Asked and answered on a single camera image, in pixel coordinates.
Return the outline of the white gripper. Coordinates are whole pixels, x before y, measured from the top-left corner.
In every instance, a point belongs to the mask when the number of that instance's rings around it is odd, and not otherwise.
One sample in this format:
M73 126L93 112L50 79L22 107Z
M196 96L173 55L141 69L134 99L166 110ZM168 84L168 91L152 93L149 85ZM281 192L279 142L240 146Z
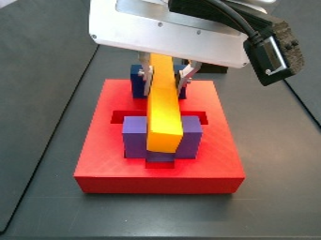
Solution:
M248 36L220 22L172 12L168 0L90 0L90 36L101 45L140 51L145 96L152 90L152 53L190 59L176 75L177 93L202 63L243 68L251 62Z

